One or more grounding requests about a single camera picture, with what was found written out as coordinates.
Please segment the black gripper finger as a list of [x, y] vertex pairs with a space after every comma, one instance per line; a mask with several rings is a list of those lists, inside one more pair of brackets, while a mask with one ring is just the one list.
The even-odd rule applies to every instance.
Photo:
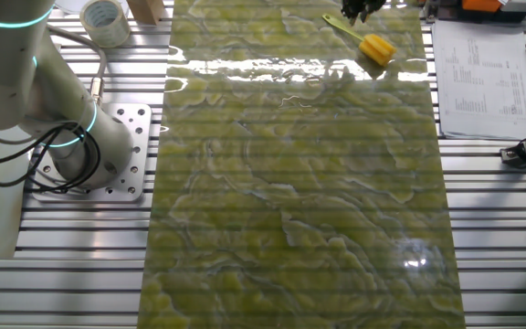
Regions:
[[384, 4], [385, 0], [365, 0], [363, 3], [363, 10], [360, 14], [361, 20], [366, 22], [369, 16], [379, 11]]
[[353, 26], [359, 15], [359, 5], [356, 0], [342, 0], [342, 15], [348, 20], [349, 24]]

